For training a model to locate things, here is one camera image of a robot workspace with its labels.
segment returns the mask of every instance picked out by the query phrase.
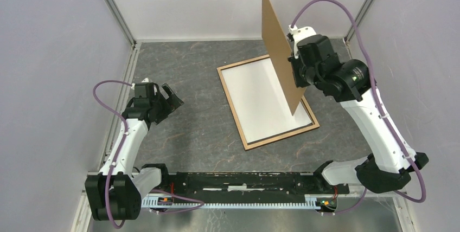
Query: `wall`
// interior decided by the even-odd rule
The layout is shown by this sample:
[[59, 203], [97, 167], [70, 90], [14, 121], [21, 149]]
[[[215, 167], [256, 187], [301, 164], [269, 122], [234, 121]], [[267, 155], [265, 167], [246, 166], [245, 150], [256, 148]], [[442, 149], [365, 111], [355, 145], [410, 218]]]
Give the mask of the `wall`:
[[[261, 0], [115, 0], [135, 38], [156, 40], [234, 40], [260, 38]], [[287, 30], [311, 0], [271, 0]], [[364, 0], [339, 0], [356, 15]], [[340, 8], [315, 4], [297, 25], [310, 25], [330, 37], [343, 37], [350, 22]]]
[[[376, 0], [360, 26], [382, 97], [409, 144], [430, 162], [427, 200], [411, 204], [419, 231], [457, 231], [460, 0]], [[356, 43], [354, 58], [362, 58]], [[417, 178], [407, 187], [419, 197]]]
[[[130, 45], [104, 0], [0, 0], [1, 231], [69, 231]], [[115, 104], [118, 88], [101, 88]]]

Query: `cardboard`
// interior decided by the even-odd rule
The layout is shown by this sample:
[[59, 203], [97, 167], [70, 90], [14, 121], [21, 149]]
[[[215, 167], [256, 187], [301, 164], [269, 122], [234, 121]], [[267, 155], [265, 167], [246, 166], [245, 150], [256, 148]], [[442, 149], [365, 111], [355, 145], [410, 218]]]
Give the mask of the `cardboard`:
[[219, 67], [218, 73], [245, 150], [320, 126], [304, 96], [291, 114], [268, 55]]
[[291, 47], [270, 0], [262, 0], [262, 39], [269, 52], [291, 114], [294, 115], [305, 93], [305, 87], [296, 87], [291, 63], [288, 61], [292, 52]]

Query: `brown board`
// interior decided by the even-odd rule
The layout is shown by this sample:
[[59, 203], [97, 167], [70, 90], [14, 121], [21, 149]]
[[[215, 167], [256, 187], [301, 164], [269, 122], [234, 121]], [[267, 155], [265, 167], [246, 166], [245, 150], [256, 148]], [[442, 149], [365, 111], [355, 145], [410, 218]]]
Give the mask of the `brown board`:
[[[249, 97], [251, 101], [260, 101], [260, 103], [256, 102], [255, 105], [256, 105], [256, 110], [254, 111], [258, 111], [257, 112], [257, 115], [251, 115], [251, 116], [248, 116], [247, 114], [242, 114], [240, 116], [238, 116], [237, 112], [238, 112], [238, 108], [236, 108], [235, 106], [238, 105], [238, 103], [243, 103], [245, 105], [245, 101], [242, 101], [242, 100], [238, 100], [238, 98], [235, 98], [236, 100], [233, 100], [232, 99], [232, 96], [231, 96], [231, 92], [229, 91], [231, 87], [230, 84], [234, 85], [235, 83], [226, 83], [225, 81], [225, 76], [224, 74], [226, 73], [225, 70], [234, 70], [236, 67], [240, 67], [240, 66], [249, 66], [248, 64], [252, 64], [254, 65], [255, 63], [258, 63], [258, 62], [262, 62], [264, 61], [266, 62], [266, 60], [269, 61], [269, 56], [268, 55], [265, 55], [265, 56], [261, 56], [261, 57], [256, 57], [256, 58], [253, 58], [253, 59], [249, 59], [249, 60], [245, 60], [245, 61], [241, 61], [241, 62], [237, 62], [237, 63], [234, 63], [234, 64], [231, 64], [231, 65], [226, 65], [226, 66], [223, 66], [223, 67], [219, 67], [217, 68], [218, 70], [218, 73], [219, 73], [219, 77], [220, 77], [220, 80], [222, 82], [222, 86], [223, 86], [223, 89], [225, 91], [225, 95], [227, 97], [227, 100], [228, 100], [228, 103], [229, 103], [229, 106], [230, 106], [230, 109], [232, 111], [232, 114], [233, 114], [233, 118], [235, 119], [235, 123], [237, 125], [237, 128], [238, 128], [238, 132], [240, 133], [240, 136], [241, 136], [241, 141], [243, 143], [243, 146], [245, 148], [245, 150], [249, 150], [249, 149], [253, 149], [253, 148], [256, 148], [256, 147], [259, 147], [259, 146], [262, 146], [262, 145], [266, 145], [266, 144], [269, 144], [269, 143], [272, 143], [272, 142], [275, 142], [275, 141], [278, 141], [278, 140], [281, 140], [281, 139], [285, 139], [287, 137], [290, 137], [290, 136], [295, 136], [297, 134], [300, 134], [300, 133], [303, 133], [303, 132], [306, 132], [306, 131], [309, 131], [309, 130], [313, 130], [313, 129], [316, 129], [318, 128], [320, 125], [315, 117], [315, 115], [313, 114], [310, 106], [308, 105], [306, 99], [304, 96], [301, 96], [301, 100], [300, 100], [300, 103], [297, 102], [297, 111], [296, 111], [296, 115], [293, 115], [291, 116], [290, 114], [290, 108], [287, 107], [287, 105], [282, 102], [282, 103], [279, 103], [279, 107], [270, 107], [270, 109], [268, 110], [260, 110], [261, 108], [267, 108], [266, 106], [264, 106], [264, 104], [268, 101], [267, 100], [267, 97], [263, 96], [258, 90], [260, 90], [260, 87], [261, 85], [265, 85], [265, 83], [267, 83], [268, 81], [266, 81], [265, 79], [262, 79], [259, 75], [256, 75], [256, 72], [252, 71], [252, 68], [250, 69], [250, 72], [249, 74], [246, 74], [246, 75], [242, 75], [241, 71], [238, 71], [237, 73], [237, 77], [236, 79], [238, 78], [242, 78], [244, 79], [245, 77], [249, 77], [249, 78], [254, 78], [254, 81], [245, 81], [246, 85], [236, 85], [237, 86], [237, 90], [239, 89], [243, 89], [243, 88], [247, 88], [248, 85], [253, 85], [253, 90], [255, 90], [255, 92], [253, 93], [249, 93]], [[276, 85], [278, 85], [278, 90], [279, 92], [276, 92], [276, 94], [280, 94], [278, 95], [277, 97], [280, 98], [282, 96], [281, 94], [281, 90], [280, 90], [280, 85], [279, 85], [279, 82], [277, 81], [277, 76], [276, 76], [276, 73], [274, 71], [274, 68], [271, 66], [272, 63], [269, 63], [270, 67], [271, 67], [271, 72], [270, 75], [272, 76], [270, 79], [273, 80], [274, 79], [274, 82], [276, 83]], [[248, 134], [244, 132], [244, 117], [250, 117], [251, 119], [258, 119], [258, 118], [263, 118], [263, 117], [266, 117], [266, 116], [269, 116], [269, 117], [276, 117], [276, 112], [274, 110], [281, 110], [281, 107], [284, 108], [284, 115], [288, 118], [290, 117], [297, 117], [297, 115], [300, 115], [300, 114], [304, 114], [305, 113], [308, 115], [308, 118], [309, 118], [309, 122], [307, 124], [300, 124], [298, 126], [296, 126], [295, 128], [287, 128], [285, 129], [284, 131], [282, 132], [278, 132], [278, 133], [272, 133], [272, 135], [269, 135], [269, 136], [264, 136], [263, 138], [257, 138], [257, 139], [253, 139], [250, 137], [251, 134]], [[250, 111], [250, 114], [253, 114], [253, 110], [249, 108], [249, 111]], [[263, 123], [264, 121], [261, 120], [260, 121], [262, 124], [260, 125], [256, 125], [256, 129], [263, 129]]]
[[270, 0], [262, 0], [262, 39], [269, 52], [291, 114], [294, 115], [297, 105], [305, 93], [305, 88], [297, 88], [294, 82], [291, 63], [288, 61], [288, 57], [291, 56], [291, 47]]

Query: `white board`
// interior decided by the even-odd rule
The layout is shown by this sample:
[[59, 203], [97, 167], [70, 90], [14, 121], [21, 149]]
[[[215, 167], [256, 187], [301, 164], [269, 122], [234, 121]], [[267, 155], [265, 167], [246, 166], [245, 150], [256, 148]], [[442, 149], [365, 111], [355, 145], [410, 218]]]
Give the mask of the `white board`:
[[248, 143], [312, 124], [300, 102], [291, 115], [270, 58], [222, 70]]

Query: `gray table surface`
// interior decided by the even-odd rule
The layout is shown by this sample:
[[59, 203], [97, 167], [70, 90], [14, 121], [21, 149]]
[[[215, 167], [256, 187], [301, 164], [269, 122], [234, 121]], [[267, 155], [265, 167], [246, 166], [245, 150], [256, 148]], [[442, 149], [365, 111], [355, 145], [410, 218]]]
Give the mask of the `gray table surface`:
[[[333, 40], [341, 60], [342, 40]], [[134, 82], [167, 83], [184, 101], [143, 140], [135, 166], [166, 163], [176, 171], [313, 171], [326, 160], [371, 153], [357, 125], [315, 87], [305, 97], [320, 128], [245, 151], [216, 68], [267, 54], [263, 41], [142, 43]]]

